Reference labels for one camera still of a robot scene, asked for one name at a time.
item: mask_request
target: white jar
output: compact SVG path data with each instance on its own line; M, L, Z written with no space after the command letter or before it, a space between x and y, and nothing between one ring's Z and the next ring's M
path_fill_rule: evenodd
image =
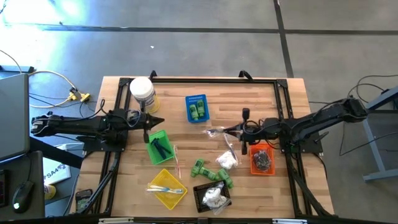
M145 102L148 113L155 113L160 106L154 85L147 77L138 77L130 83L130 92L138 103Z

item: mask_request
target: yellow plastic basket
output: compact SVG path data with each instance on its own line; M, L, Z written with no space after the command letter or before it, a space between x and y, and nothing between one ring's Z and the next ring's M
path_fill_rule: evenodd
M171 189L183 189L184 193L182 194L166 192L155 193L157 199L159 199L170 210L172 210L188 192L188 190L166 169L162 169L155 179L152 180L150 185L169 187Z

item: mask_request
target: black basket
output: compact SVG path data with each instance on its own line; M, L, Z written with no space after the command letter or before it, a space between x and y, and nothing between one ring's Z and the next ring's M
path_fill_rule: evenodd
M211 210L209 208L209 206L207 206L205 204L202 204L201 201L203 200L203 197L205 196L207 189L212 188L212 187L216 187L220 183L224 183L224 186L221 189L221 195L226 197L226 198L231 198L231 196L229 196L229 191L228 191L228 187L226 185L225 180L217 181L217 182L213 182L213 183L209 183L209 184L203 184L203 185L199 185L199 186L193 187L193 196L195 197L195 202L197 204L198 213L207 212L207 211Z

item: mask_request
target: orange basket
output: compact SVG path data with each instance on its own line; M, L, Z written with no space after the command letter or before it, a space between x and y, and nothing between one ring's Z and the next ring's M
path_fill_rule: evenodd
M271 160L271 167L267 171L259 170L254 163L254 155L258 151L265 151ZM254 175L274 175L275 161L274 150L266 143L259 143L250 147L250 173Z

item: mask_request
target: concrete floor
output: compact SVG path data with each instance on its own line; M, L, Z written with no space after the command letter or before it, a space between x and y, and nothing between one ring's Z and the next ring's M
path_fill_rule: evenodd
M286 29L398 29L398 1L394 0L282 0L280 8ZM272 0L8 0L0 19L81 26L278 29ZM0 49L20 64L65 74L94 98L105 75L149 75L156 70L161 76L235 77L244 69L254 77L287 77L279 34L68 32L41 31L35 26L0 30ZM288 34L287 45L294 77L304 78L312 101L343 98L363 76L398 71L396 35ZM0 55L0 63L12 62ZM367 82L392 88L397 78L370 78ZM30 81L32 93L64 97L68 89L67 83L51 75ZM361 94L371 100L380 92L364 86ZM312 105L312 110L321 106ZM30 116L46 111L31 109ZM54 111L79 116L78 106ZM87 108L83 112L91 113ZM329 131L322 144L335 213L346 218L397 222L398 178L365 184L362 175L377 169L370 148L339 157L341 125ZM58 138L45 141L67 142ZM359 142L366 142L362 126L347 125L343 151Z

